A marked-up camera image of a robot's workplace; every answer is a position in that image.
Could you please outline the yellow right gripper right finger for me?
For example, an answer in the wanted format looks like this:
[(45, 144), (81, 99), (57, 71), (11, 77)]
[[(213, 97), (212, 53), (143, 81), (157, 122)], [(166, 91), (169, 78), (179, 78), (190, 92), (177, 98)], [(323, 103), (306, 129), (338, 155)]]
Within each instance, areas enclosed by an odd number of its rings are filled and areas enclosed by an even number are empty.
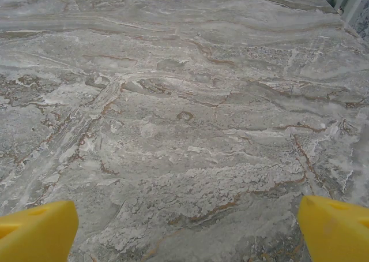
[(368, 261), (368, 208), (304, 196), (298, 223), (312, 261)]

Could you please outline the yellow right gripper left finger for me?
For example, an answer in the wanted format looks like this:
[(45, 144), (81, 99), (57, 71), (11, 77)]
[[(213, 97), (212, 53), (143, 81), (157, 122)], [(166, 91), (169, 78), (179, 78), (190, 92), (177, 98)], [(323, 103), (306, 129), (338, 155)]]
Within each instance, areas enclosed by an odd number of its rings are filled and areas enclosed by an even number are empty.
[(1, 261), (67, 261), (77, 230), (71, 200), (1, 216)]

